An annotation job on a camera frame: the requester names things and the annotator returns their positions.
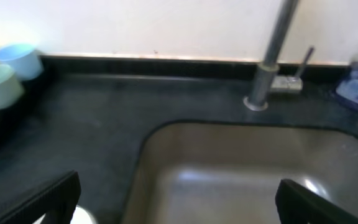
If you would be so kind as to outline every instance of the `metal faucet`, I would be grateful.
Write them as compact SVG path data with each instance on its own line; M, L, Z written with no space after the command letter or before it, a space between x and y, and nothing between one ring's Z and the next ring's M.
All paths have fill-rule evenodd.
M299 0L284 0L265 58L263 62L257 65L252 91L249 96L244 98L244 104L250 110L266 110L269 92L299 93L303 88L303 82L300 77L313 54L314 47L310 47L295 76L276 76L280 68L277 64L278 55L280 54L298 3Z

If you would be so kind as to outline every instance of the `backsplash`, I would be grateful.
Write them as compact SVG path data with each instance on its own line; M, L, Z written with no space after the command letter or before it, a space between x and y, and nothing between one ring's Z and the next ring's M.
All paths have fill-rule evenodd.
M0 0L0 44L49 55L260 60L281 0ZM358 0L301 0L280 60L347 63Z

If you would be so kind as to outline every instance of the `stainless steel sink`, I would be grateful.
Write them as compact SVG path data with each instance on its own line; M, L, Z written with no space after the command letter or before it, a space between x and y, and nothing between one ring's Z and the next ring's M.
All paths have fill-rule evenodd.
M142 150L123 224L280 223L282 178L358 217L358 139L344 133L177 123Z

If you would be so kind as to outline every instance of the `black countertop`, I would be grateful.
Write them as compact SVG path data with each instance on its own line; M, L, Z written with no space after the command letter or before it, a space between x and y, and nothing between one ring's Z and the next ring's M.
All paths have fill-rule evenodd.
M0 203L45 179L77 170L79 204L100 224L119 223L140 146L172 121L217 121L337 129L358 137L358 112L337 104L330 86L305 83L273 96L269 109L242 103L250 82L149 80L65 75L0 147Z

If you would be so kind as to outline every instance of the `blue cup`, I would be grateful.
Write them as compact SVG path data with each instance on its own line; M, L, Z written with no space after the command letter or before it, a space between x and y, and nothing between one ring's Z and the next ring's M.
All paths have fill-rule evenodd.
M0 47L0 63L10 65L20 80L37 78L44 70L35 48L30 44Z

